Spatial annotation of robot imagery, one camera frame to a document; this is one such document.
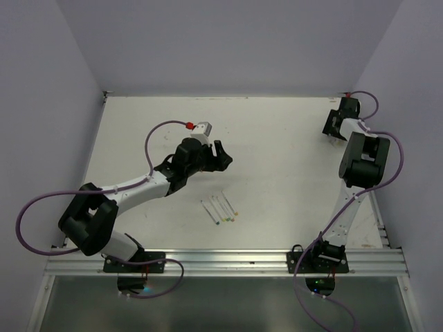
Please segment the pink cap marker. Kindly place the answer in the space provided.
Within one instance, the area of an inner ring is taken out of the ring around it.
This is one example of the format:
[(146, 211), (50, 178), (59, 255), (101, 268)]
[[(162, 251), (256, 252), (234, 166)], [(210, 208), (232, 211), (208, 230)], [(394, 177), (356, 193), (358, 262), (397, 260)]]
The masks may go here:
[(224, 191), (221, 191), (221, 195), (223, 196), (226, 204), (228, 205), (229, 209), (231, 210), (231, 212), (237, 216), (238, 215), (238, 211), (233, 207), (233, 205), (230, 203), (230, 201), (228, 200), (226, 194), (224, 193)]

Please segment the teal green marker pen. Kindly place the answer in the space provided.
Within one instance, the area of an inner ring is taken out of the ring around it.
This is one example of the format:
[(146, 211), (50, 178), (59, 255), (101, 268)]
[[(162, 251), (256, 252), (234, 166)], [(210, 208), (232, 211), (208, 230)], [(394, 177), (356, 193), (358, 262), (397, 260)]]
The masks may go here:
[(206, 206), (206, 204), (204, 203), (203, 200), (200, 200), (201, 202), (201, 206), (203, 207), (203, 209), (206, 211), (206, 213), (208, 214), (208, 216), (211, 218), (211, 220), (213, 221), (213, 223), (215, 225), (219, 225), (219, 220), (215, 218), (215, 216), (211, 213), (211, 211), (208, 209), (208, 207)]

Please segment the light green cap marker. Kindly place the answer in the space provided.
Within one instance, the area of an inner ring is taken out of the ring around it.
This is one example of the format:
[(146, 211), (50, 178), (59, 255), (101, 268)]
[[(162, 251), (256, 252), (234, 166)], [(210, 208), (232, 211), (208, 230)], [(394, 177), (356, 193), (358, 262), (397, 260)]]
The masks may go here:
[(222, 204), (222, 202), (219, 200), (219, 198), (217, 196), (212, 196), (212, 200), (217, 204), (218, 208), (223, 212), (224, 220), (225, 221), (232, 221), (228, 210), (225, 208), (225, 206)]

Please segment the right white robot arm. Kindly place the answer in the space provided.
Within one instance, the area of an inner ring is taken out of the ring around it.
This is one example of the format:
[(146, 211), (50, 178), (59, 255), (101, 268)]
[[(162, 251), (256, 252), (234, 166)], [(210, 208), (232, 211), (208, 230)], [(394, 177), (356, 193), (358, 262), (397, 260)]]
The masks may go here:
[(338, 168), (340, 193), (327, 229), (313, 245), (305, 261), (318, 272), (345, 265), (348, 234), (369, 190), (381, 183), (386, 168), (390, 140), (370, 133), (359, 118), (360, 102), (341, 98), (337, 110), (331, 110), (323, 134), (346, 143)]

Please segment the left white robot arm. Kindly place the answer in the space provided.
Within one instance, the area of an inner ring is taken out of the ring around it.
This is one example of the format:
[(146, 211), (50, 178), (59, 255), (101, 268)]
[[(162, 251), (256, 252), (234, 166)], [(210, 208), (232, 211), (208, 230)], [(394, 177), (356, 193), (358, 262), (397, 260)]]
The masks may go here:
[(174, 194), (197, 172), (223, 172), (232, 162), (220, 141), (207, 145), (185, 138), (152, 174), (135, 183), (108, 190), (93, 183), (83, 185), (58, 227), (84, 255), (100, 253), (128, 271), (137, 271), (145, 261), (145, 250), (132, 236), (114, 230), (116, 219), (143, 203)]

